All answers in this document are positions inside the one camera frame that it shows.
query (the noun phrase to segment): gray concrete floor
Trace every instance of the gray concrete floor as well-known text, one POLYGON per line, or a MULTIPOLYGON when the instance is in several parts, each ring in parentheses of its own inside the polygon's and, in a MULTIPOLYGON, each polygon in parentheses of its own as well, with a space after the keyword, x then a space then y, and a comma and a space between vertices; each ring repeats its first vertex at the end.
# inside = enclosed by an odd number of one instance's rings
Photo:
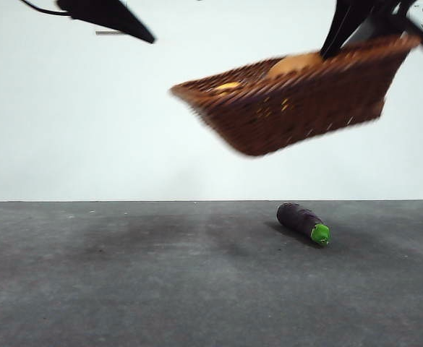
POLYGON ((0 347, 423 347, 423 201, 0 203, 0 347))

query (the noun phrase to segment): black cable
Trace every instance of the black cable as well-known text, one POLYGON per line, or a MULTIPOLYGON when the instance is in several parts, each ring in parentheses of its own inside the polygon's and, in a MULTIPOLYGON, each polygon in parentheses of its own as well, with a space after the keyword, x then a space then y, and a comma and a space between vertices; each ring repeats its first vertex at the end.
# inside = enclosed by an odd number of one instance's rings
POLYGON ((53 14, 55 16, 69 16, 68 12, 57 12, 57 11, 49 11, 48 9, 40 9, 39 7, 31 4, 30 2, 28 2, 26 0, 20 0, 20 1, 27 4, 29 7, 31 7, 32 9, 35 9, 38 12, 42 12, 42 13, 46 13, 46 14, 53 14))

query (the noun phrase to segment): wicker basket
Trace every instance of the wicker basket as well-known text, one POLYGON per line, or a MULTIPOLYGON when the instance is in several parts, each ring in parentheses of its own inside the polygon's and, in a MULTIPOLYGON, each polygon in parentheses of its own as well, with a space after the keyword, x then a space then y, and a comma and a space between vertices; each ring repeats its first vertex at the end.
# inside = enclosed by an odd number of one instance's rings
POLYGON ((265 78, 269 59, 171 88, 228 144, 264 155, 380 116, 385 95, 416 36, 389 36, 347 46, 320 65, 265 78), (228 93, 213 88, 240 82, 228 93))

